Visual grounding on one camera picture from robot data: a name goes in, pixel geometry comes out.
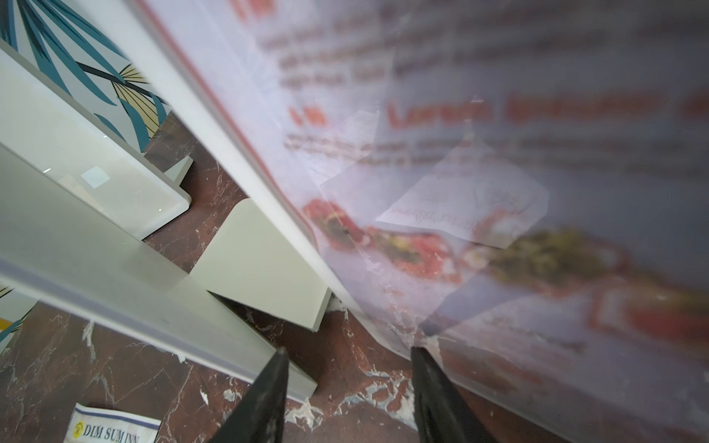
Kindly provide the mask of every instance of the plastic menu cover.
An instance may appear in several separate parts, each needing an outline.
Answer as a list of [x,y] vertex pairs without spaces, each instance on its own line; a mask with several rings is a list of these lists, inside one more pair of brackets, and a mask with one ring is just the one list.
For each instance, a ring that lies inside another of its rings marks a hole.
[[135,4],[383,344],[577,442],[709,439],[709,4]]

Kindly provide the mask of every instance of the marble floor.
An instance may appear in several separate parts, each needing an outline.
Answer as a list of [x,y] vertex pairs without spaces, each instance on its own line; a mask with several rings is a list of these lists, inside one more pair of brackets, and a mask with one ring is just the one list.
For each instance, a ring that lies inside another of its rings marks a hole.
[[[246,194],[174,115],[145,157],[166,170],[185,155],[190,209],[145,241],[185,271]],[[318,382],[286,407],[285,442],[416,442],[411,364],[377,344],[333,299],[317,333],[234,303],[232,308]],[[61,442],[74,404],[162,420],[158,443],[209,440],[248,384],[39,303],[0,355],[0,441]],[[461,390],[500,443],[563,442]]]

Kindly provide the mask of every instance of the menu board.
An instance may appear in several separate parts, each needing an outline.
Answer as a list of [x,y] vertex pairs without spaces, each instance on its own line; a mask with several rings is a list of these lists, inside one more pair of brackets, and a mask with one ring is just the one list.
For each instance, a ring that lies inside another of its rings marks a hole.
[[709,438],[709,4],[135,2],[384,345],[575,441]]

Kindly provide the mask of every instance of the leaf pattern wallpaper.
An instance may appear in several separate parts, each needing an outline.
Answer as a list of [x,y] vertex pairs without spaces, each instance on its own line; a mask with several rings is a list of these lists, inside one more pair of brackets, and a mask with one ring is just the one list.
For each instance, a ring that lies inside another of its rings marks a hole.
[[0,37],[136,150],[170,112],[70,0],[0,0]]

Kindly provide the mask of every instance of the red marble floor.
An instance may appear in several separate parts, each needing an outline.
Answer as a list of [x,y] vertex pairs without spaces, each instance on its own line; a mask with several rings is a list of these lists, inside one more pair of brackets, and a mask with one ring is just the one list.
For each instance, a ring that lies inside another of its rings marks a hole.
[[[190,209],[146,239],[185,271],[246,195],[171,115],[145,155],[166,170],[184,155]],[[285,442],[416,442],[411,364],[377,344],[336,300],[317,333],[234,303],[232,308],[317,382],[289,402]],[[208,441],[248,384],[39,303],[0,355],[0,441],[61,442],[75,403],[162,420],[159,443]],[[499,442],[563,442],[468,391]]]

